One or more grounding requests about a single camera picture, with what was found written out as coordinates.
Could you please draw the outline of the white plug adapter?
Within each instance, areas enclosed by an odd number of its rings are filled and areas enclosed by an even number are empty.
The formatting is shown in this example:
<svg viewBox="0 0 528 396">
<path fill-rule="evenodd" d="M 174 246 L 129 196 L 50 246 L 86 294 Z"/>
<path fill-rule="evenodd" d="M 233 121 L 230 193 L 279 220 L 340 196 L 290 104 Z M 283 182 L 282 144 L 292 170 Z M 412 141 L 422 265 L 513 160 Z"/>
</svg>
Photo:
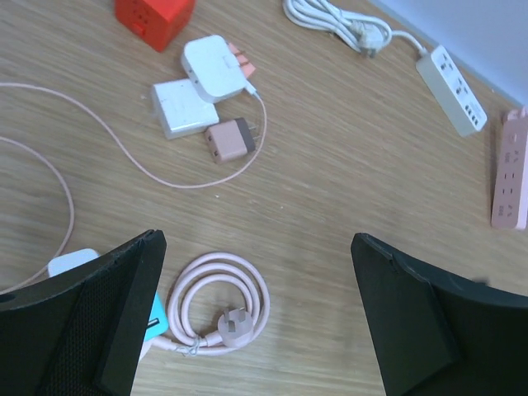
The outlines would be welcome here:
<svg viewBox="0 0 528 396">
<path fill-rule="evenodd" d="M 99 253 L 91 248 L 84 248 L 53 258 L 47 265 L 49 277 L 54 277 L 66 271 L 99 258 Z"/>
</svg>

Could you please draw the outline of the pink power strip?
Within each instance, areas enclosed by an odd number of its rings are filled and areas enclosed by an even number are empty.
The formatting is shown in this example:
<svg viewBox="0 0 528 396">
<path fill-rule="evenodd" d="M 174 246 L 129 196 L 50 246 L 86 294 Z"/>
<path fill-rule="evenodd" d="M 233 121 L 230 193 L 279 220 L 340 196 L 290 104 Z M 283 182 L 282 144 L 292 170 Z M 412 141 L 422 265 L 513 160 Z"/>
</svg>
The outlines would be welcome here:
<svg viewBox="0 0 528 396">
<path fill-rule="evenodd" d="M 527 226 L 527 107 L 510 111 L 502 124 L 491 225 L 524 230 Z"/>
</svg>

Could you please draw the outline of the teal plug adapter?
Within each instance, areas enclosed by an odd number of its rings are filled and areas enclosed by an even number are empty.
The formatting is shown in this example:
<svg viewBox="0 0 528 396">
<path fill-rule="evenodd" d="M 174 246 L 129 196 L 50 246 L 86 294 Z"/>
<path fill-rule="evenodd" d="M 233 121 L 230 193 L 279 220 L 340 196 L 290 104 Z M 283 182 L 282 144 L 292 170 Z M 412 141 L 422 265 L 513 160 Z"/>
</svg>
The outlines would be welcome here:
<svg viewBox="0 0 528 396">
<path fill-rule="evenodd" d="M 147 342 L 154 337 L 164 334 L 169 328 L 167 315 L 165 313 L 163 303 L 156 293 L 153 299 L 153 305 L 149 315 L 144 341 Z"/>
</svg>

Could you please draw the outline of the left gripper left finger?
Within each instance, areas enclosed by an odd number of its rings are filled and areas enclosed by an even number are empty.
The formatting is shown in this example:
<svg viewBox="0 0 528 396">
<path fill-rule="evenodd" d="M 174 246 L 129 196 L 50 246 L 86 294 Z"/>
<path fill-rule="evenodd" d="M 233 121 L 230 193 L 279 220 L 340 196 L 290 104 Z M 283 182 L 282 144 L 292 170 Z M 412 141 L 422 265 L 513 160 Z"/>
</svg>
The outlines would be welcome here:
<svg viewBox="0 0 528 396">
<path fill-rule="evenodd" d="M 1 296 L 3 395 L 128 395 L 166 252 L 160 230 Z"/>
</svg>

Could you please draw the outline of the pink usb charger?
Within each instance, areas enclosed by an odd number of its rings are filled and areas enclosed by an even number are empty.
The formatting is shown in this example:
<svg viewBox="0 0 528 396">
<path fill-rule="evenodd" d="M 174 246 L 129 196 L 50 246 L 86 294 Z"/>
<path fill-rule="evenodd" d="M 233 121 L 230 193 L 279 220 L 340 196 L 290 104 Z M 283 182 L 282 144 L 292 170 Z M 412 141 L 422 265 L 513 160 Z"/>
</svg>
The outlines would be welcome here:
<svg viewBox="0 0 528 396">
<path fill-rule="evenodd" d="M 257 70 L 257 68 L 252 64 L 252 62 L 245 55 L 243 50 L 240 50 L 233 43 L 229 42 L 228 47 L 231 53 L 235 56 L 238 61 L 238 65 L 242 70 L 246 79 L 249 79 Z"/>
</svg>

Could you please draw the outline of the mauve dual usb charger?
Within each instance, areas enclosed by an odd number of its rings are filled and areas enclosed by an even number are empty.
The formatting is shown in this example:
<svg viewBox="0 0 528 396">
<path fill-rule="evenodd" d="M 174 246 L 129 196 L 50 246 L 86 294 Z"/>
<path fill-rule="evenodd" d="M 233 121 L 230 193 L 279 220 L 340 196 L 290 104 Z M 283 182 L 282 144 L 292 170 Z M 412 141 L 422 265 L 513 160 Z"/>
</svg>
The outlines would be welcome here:
<svg viewBox="0 0 528 396">
<path fill-rule="evenodd" d="M 243 158 L 256 150 L 252 127 L 242 117 L 212 125 L 204 136 L 217 164 Z"/>
</svg>

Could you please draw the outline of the white power strip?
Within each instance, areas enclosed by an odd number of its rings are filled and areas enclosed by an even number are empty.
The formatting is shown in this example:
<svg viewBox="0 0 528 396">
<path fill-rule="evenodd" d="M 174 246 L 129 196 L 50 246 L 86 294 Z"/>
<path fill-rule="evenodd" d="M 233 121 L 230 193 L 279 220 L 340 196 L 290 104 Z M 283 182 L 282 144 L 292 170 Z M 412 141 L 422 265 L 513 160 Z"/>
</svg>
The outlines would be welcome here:
<svg viewBox="0 0 528 396">
<path fill-rule="evenodd" d="M 413 35 L 394 30 L 384 20 L 347 11 L 329 1 L 284 1 L 285 15 L 298 26 L 326 31 L 355 52 L 374 57 L 392 39 L 413 45 L 419 55 L 416 70 L 460 136 L 482 130 L 488 116 L 445 47 L 427 50 Z"/>
</svg>

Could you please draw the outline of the white square charger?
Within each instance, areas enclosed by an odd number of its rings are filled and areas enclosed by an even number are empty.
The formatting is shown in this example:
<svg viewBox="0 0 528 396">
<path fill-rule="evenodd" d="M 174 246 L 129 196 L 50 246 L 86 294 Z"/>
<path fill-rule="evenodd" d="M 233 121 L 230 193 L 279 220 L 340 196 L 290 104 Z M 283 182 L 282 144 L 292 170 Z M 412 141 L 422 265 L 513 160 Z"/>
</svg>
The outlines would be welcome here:
<svg viewBox="0 0 528 396">
<path fill-rule="evenodd" d="M 152 86 L 151 96 L 168 140 L 200 133 L 219 123 L 215 105 L 199 96 L 189 78 L 156 83 Z"/>
</svg>

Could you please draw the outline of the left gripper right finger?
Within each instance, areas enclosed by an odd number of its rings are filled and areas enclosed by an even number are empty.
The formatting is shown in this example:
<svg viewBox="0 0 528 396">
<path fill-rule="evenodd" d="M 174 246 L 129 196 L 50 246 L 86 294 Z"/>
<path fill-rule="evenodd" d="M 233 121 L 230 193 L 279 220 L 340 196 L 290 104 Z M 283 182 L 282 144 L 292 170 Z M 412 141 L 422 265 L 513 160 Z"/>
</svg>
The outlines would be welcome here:
<svg viewBox="0 0 528 396">
<path fill-rule="evenodd" d="M 527 298 L 367 234 L 351 258 L 387 395 L 525 395 Z"/>
</svg>

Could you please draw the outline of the red cube adapter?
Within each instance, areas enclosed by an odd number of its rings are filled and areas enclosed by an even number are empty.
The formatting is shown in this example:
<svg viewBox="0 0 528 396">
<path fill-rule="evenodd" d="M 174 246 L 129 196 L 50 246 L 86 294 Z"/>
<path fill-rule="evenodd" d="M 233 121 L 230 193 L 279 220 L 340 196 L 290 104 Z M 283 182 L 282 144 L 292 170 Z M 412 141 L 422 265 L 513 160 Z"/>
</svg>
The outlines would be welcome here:
<svg viewBox="0 0 528 396">
<path fill-rule="evenodd" d="M 115 0 L 116 19 L 157 52 L 186 27 L 196 0 Z"/>
</svg>

